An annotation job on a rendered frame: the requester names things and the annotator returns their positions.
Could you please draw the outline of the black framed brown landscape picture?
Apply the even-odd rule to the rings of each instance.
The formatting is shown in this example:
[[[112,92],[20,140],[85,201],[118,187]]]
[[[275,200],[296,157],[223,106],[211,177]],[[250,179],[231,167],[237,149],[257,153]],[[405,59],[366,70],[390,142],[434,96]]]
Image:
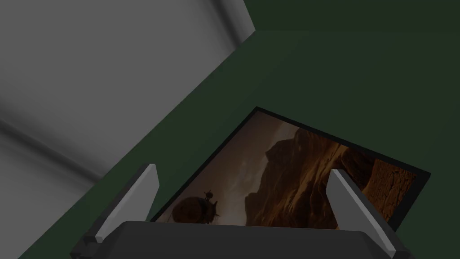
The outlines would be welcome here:
[[[256,107],[150,221],[336,229],[326,196],[344,170],[397,230],[430,173]]]

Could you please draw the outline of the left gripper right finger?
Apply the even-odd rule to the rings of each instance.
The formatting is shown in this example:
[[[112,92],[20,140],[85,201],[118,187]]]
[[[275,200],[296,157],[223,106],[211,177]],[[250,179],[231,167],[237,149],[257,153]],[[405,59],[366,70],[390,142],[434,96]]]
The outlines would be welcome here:
[[[363,232],[391,259],[405,259],[406,247],[344,170],[332,169],[326,195],[340,230]]]

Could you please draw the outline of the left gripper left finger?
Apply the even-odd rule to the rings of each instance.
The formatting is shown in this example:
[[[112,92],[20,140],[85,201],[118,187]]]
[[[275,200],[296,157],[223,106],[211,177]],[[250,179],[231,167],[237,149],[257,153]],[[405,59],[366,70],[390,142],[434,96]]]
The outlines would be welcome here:
[[[103,242],[123,222],[145,221],[158,189],[156,165],[141,165],[84,234],[84,243]]]

